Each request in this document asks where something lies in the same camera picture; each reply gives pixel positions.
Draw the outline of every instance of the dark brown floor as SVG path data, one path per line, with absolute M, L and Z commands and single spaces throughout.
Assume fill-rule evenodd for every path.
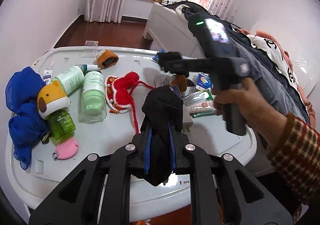
M 80 16 L 63 34 L 54 48 L 83 46 L 86 40 L 98 41 L 99 46 L 129 47 L 159 51 L 161 47 L 143 38 L 145 23 L 87 22 Z M 186 206 L 150 221 L 151 225 L 189 225 L 191 208 Z
M 86 40 L 98 41 L 99 46 L 117 46 L 160 51 L 155 42 L 143 38 L 145 23 L 87 22 L 83 16 L 67 29 L 54 48 L 83 46 Z

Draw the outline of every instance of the white tube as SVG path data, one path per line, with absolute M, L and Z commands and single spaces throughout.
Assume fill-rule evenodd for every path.
M 194 106 L 187 107 L 188 113 L 199 113 L 199 112 L 210 111 L 212 109 L 214 109 L 213 100 L 208 100 L 206 102 L 202 102 Z

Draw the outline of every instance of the sleeve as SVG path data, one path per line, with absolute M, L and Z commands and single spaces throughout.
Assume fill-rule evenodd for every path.
M 268 159 L 303 204 L 320 192 L 320 134 L 310 125 L 287 115 L 286 127 Z

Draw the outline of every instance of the green glass bottle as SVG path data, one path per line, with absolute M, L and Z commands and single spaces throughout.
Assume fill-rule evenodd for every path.
M 59 109 L 48 116 L 49 129 L 56 144 L 72 137 L 76 126 L 66 109 Z

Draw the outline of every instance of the hand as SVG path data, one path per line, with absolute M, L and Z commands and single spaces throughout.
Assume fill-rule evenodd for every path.
M 217 92 L 214 100 L 216 114 L 221 114 L 222 104 L 229 103 L 238 105 L 249 127 L 257 130 L 270 145 L 276 144 L 284 130 L 286 117 L 266 102 L 252 79 L 244 78 L 241 90 Z

